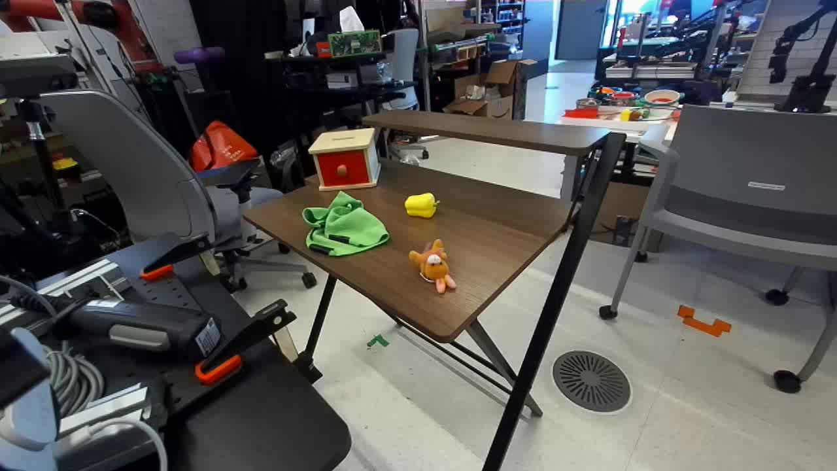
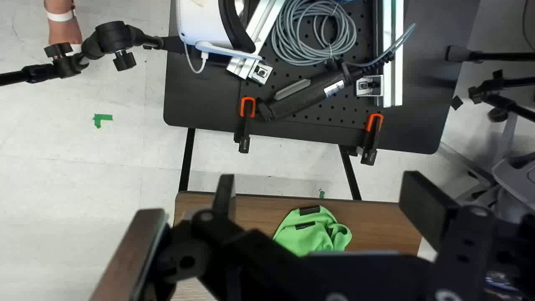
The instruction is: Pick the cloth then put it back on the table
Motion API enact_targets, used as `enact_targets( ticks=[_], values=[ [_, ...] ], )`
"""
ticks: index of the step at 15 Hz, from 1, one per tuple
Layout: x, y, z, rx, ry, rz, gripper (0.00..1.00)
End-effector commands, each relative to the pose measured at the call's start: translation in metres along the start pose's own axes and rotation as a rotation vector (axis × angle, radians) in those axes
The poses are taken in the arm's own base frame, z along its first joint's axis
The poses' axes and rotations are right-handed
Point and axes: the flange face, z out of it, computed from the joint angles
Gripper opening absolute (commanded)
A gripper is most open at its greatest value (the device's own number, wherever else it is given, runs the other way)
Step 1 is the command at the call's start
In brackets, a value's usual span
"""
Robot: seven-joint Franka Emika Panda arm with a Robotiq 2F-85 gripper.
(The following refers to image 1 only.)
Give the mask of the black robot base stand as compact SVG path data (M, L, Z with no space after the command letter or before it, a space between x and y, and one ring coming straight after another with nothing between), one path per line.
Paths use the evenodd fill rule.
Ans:
M143 310L204 314L220 345L253 314L204 269L199 260L147 284L139 269L149 255L114 252L100 260L118 269L118 290ZM332 471L351 450L351 432L314 386L271 343L271 336L243 353L246 366L204 389L190 357L109 348L104 340L67 330L111 386L149 379L160 394L162 429L172 445L172 471Z

